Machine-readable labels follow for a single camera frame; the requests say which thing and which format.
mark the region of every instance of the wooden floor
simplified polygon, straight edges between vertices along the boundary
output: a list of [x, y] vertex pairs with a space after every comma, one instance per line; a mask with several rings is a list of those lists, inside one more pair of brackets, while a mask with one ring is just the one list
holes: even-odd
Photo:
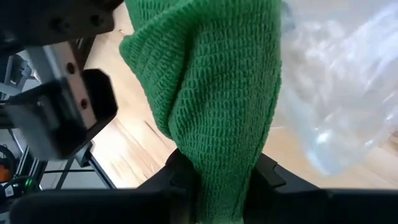
[[[97, 37], [87, 62], [111, 77], [119, 105], [117, 117], [95, 137], [93, 155], [117, 187], [137, 187], [163, 166], [175, 144], [156, 128], [140, 83], [119, 55], [119, 43], [133, 32], [125, 5], [115, 19], [115, 30]], [[284, 128], [271, 129], [264, 153], [319, 187], [398, 188], [398, 151], [392, 145], [373, 150], [362, 164], [332, 178], [308, 163]]]

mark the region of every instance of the green crocheted cloth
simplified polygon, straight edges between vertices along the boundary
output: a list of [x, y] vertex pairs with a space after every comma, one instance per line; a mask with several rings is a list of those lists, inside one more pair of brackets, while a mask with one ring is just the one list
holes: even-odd
[[280, 0], [125, 0], [120, 53], [201, 175], [198, 221], [241, 222], [280, 87]]

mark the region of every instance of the clear plastic bag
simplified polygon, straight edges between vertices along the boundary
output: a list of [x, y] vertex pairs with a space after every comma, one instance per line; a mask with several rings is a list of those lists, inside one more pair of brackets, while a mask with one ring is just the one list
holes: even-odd
[[285, 0], [279, 110], [308, 158], [338, 174], [398, 125], [396, 0]]

